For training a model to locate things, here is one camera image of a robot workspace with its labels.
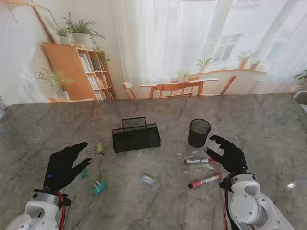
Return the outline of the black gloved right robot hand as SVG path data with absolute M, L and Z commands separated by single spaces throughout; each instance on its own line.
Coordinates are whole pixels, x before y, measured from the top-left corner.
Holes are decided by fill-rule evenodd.
M 215 141 L 219 148 L 224 151 L 223 155 L 219 155 L 212 149 L 206 147 L 205 152 L 215 162 L 220 163 L 230 173 L 246 173 L 247 164 L 243 151 L 232 142 L 218 135 L 212 135 L 209 140 Z

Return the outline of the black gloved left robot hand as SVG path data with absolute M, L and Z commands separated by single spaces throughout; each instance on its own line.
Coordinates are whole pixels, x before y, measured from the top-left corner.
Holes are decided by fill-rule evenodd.
M 60 152 L 53 153 L 49 157 L 47 171 L 43 183 L 45 191 L 59 191 L 68 186 L 82 170 L 92 163 L 91 158 L 84 159 L 74 166 L 79 153 L 87 147 L 88 143 L 82 142 L 65 147 Z

